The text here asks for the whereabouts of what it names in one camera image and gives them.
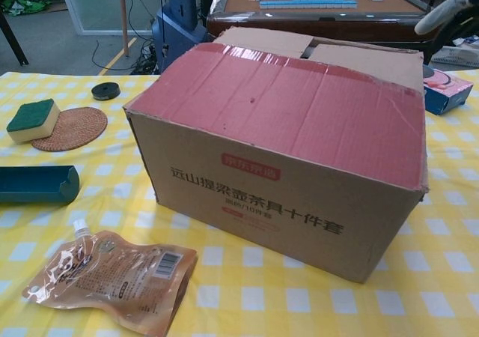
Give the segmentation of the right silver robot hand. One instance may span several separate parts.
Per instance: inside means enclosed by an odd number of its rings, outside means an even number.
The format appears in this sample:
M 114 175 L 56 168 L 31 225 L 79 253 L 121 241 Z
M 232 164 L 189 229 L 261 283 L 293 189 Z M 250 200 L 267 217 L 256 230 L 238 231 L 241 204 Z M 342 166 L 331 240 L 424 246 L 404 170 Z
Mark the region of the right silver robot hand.
M 460 11 L 477 7 L 478 0 L 446 0 L 431 10 L 414 27 L 417 35 L 425 35 L 452 19 Z

